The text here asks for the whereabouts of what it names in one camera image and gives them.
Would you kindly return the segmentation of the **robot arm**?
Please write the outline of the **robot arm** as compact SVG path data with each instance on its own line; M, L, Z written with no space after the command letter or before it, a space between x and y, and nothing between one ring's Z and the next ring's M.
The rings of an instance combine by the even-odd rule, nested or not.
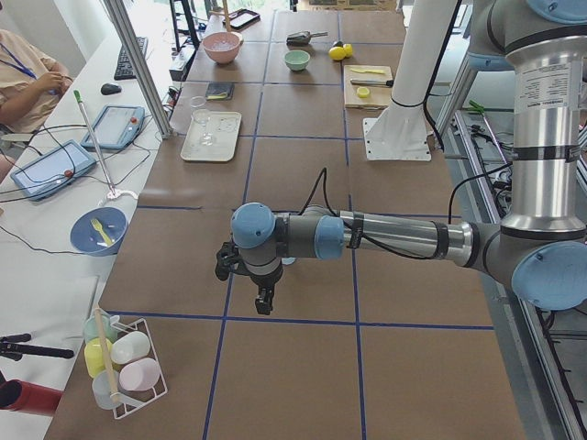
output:
M297 214L276 214L262 203L246 203L231 217L231 238L216 255L216 276L251 278L259 289L256 309L269 314L285 259L337 259L345 249L369 248L408 259L450 260L544 310L581 304L586 225L575 214L575 179L585 55L583 1L475 2L473 67L515 72L508 214L496 224L447 225L311 204Z

